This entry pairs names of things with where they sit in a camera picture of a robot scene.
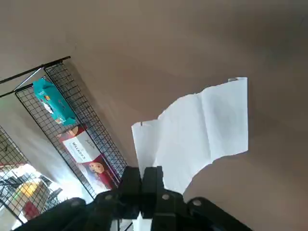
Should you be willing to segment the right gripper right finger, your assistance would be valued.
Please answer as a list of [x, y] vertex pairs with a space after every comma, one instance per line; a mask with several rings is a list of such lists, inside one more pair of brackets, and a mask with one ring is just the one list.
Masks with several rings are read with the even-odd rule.
[[146, 167], [141, 183], [141, 215], [152, 231], [250, 231], [232, 215], [203, 197], [184, 202], [181, 193], [167, 190], [162, 167]]

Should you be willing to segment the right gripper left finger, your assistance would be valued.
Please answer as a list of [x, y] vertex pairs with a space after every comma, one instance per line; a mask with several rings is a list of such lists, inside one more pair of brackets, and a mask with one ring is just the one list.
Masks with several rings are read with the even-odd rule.
[[98, 194], [87, 204], [71, 198], [31, 219], [17, 231], [109, 231], [117, 219], [136, 219], [140, 213], [141, 177], [137, 167], [126, 167], [119, 186]]

